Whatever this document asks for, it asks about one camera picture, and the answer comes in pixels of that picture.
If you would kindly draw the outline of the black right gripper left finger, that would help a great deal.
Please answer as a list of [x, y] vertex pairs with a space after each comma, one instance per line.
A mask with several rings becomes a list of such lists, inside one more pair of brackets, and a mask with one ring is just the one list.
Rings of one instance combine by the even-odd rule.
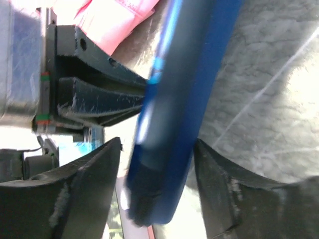
[[100, 239], [121, 149], [115, 137], [59, 168], [29, 180], [1, 183], [1, 238]]

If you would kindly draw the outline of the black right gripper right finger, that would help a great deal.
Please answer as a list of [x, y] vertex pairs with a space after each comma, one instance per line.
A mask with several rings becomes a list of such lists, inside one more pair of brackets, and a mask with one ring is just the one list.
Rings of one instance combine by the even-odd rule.
[[280, 183], [235, 164], [202, 140], [195, 144], [194, 163], [209, 239], [318, 238], [318, 177]]

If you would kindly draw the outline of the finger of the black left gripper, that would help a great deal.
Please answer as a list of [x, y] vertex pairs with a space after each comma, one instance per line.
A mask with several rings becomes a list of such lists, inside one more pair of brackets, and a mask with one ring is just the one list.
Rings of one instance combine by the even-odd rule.
[[56, 56], [63, 76], [90, 82], [98, 77], [134, 87], [146, 85], [145, 78], [114, 60], [74, 25], [56, 27]]
[[83, 124], [117, 124], [138, 114], [143, 101], [143, 94], [105, 90], [76, 77], [58, 82], [59, 115]]

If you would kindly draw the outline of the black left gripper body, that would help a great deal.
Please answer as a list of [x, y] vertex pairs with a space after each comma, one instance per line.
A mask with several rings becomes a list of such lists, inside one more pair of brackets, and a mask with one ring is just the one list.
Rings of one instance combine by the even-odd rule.
[[[40, 102], [43, 48], [39, 14], [19, 0], [0, 2], [0, 124], [31, 127]], [[37, 137], [42, 155], [25, 157], [25, 149], [1, 149], [0, 181], [29, 179], [59, 166], [59, 152], [49, 139]]]

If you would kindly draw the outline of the pink school backpack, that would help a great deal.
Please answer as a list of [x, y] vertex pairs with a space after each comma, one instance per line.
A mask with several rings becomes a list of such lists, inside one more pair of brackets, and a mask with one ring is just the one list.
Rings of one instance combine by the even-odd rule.
[[54, 0], [58, 25], [76, 25], [112, 55], [134, 28], [155, 12], [158, 0]]

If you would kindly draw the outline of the blue pencil case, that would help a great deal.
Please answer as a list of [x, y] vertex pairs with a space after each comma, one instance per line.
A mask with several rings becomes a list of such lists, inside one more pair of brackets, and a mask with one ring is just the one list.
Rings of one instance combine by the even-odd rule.
[[167, 224], [239, 14], [240, 0], [171, 0], [160, 35], [126, 179], [128, 216]]

